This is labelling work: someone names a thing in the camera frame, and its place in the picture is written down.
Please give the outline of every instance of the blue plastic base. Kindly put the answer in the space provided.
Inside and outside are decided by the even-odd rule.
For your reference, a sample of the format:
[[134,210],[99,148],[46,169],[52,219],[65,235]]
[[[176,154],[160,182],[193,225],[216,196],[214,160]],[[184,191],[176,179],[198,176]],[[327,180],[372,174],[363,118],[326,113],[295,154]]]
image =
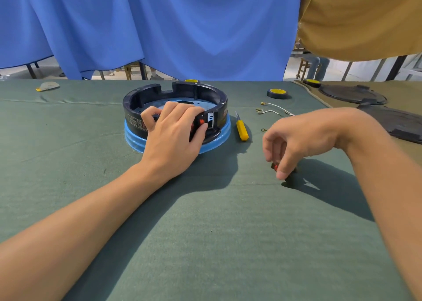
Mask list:
[[[199,154],[208,152],[212,149],[217,148],[223,143],[225,143],[225,141],[230,136],[230,131],[231,131],[230,116],[229,114],[227,114],[226,124],[221,129],[219,136],[213,141],[207,144],[203,144],[201,147],[201,150],[199,151]],[[127,127],[126,120],[124,121],[124,138],[126,139],[126,142],[132,147],[132,149],[140,153],[143,153],[145,151],[146,139],[140,138],[137,135],[135,135],[132,131],[130,131],[129,128]]]

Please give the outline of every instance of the yellow screwdriver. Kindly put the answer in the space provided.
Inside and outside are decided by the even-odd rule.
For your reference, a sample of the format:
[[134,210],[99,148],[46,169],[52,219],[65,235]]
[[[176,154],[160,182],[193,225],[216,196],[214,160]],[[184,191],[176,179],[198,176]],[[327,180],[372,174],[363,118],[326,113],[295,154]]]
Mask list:
[[236,126],[238,128],[240,140],[246,141],[249,139],[248,131],[246,131],[245,124],[243,123],[242,120],[240,120],[240,117],[237,112],[236,112],[236,118],[237,118]]

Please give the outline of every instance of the forearm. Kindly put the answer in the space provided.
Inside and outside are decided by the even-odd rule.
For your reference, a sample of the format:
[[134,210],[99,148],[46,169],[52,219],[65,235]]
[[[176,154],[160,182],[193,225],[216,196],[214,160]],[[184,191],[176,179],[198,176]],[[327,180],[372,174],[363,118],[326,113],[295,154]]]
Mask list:
[[422,300],[422,168],[380,126],[359,133],[346,154],[392,258]]
[[0,300],[61,300],[131,213],[161,186],[137,166],[0,245]]

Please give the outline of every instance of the metal terminal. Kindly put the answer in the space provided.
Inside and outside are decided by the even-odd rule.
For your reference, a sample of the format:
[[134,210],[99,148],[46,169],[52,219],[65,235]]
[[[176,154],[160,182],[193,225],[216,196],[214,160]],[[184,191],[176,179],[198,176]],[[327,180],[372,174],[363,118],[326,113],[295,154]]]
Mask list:
[[272,106],[276,106],[277,108],[280,108],[281,110],[283,110],[283,111],[285,112],[285,114],[288,114],[288,115],[294,116],[294,114],[293,114],[293,113],[291,113],[291,112],[287,111],[286,109],[282,108],[281,106],[277,106],[276,104],[269,103],[269,102],[261,102],[261,106],[266,106],[267,104],[272,105]]
[[278,112],[275,112],[273,110],[264,111],[264,109],[256,109],[256,111],[258,112],[258,114],[263,114],[263,113],[267,113],[267,112],[274,112],[274,113],[277,113],[279,116],[281,116],[281,114],[279,114]]

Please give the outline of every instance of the jeans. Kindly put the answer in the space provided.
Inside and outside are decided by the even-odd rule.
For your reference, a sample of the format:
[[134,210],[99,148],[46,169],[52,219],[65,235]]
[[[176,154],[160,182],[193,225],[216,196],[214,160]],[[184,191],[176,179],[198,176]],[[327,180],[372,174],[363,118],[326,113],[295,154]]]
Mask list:
[[[311,63],[311,67],[309,68],[308,75],[306,76],[307,79],[315,79],[318,81],[324,80],[325,72],[327,71],[328,65],[330,64],[330,59],[324,57],[317,57],[312,53],[307,53],[301,56],[303,59]],[[318,73],[315,75],[317,68],[321,64]]]

